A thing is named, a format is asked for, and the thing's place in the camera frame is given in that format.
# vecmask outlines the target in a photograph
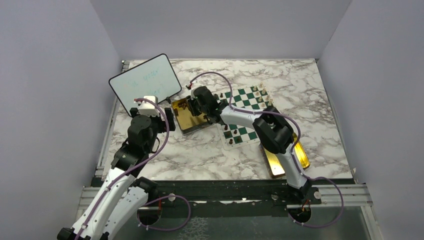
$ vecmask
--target marble table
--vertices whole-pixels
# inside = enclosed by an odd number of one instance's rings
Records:
[[[143,60],[133,60],[132,68]],[[352,178],[333,113],[314,59],[227,60],[175,59],[171,64],[182,86],[196,75],[216,71],[225,75],[234,89],[261,82],[274,99],[274,106],[295,119],[302,130],[301,143],[309,158],[306,170],[312,178]],[[227,91],[227,83],[217,75],[202,76],[197,85],[211,92]],[[182,91],[171,100],[188,96]],[[161,107],[169,107],[167,102]],[[122,106],[115,116],[103,176],[110,169],[115,152],[127,137],[131,118]],[[151,180],[255,180],[270,179],[257,144],[224,150],[217,127],[182,135],[178,124],[167,146],[141,171]],[[165,134],[158,136],[161,140]]]

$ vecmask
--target whiteboard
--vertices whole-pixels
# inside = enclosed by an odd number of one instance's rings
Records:
[[[137,107],[134,99],[153,95],[158,102],[162,102],[182,90],[170,60],[164,53],[112,77],[109,85],[128,115],[131,108]]]

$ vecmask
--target gray wall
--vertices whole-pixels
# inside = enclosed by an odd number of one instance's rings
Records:
[[[385,239],[422,239],[424,1],[354,0],[318,62]]]
[[[75,219],[111,111],[118,54],[89,1],[0,2],[0,234]]]
[[[319,58],[351,0],[91,0],[119,56]]]

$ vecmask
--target marble tabletop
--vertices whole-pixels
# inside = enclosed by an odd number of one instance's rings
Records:
[[[132,68],[142,60],[129,63]],[[196,75],[216,71],[225,75],[234,89],[261,82],[273,98],[273,105],[300,126],[300,141],[309,158],[306,174],[312,178],[352,178],[333,113],[314,59],[228,60],[175,59],[170,61],[182,86]],[[202,76],[197,85],[211,92],[228,91],[217,75]],[[185,87],[171,100],[190,94]],[[162,108],[170,107],[167,102]],[[116,114],[103,176],[110,169],[115,152],[127,138],[131,118],[122,106]],[[151,180],[253,180],[270,179],[257,144],[224,150],[216,126],[182,135],[178,124],[163,151],[151,160],[140,176]],[[165,134],[159,134],[161,140]]]

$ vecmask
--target chessboard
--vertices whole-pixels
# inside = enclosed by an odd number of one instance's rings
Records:
[[[236,107],[245,109],[266,109],[273,104],[273,99],[268,94],[265,86],[260,85],[249,86],[246,88],[234,89],[232,91],[233,99],[231,104]],[[230,100],[230,92],[219,92],[219,100],[221,102]],[[242,146],[259,143],[260,140],[253,128],[229,124],[216,125],[218,127],[219,137],[221,138],[223,148],[231,150]]]

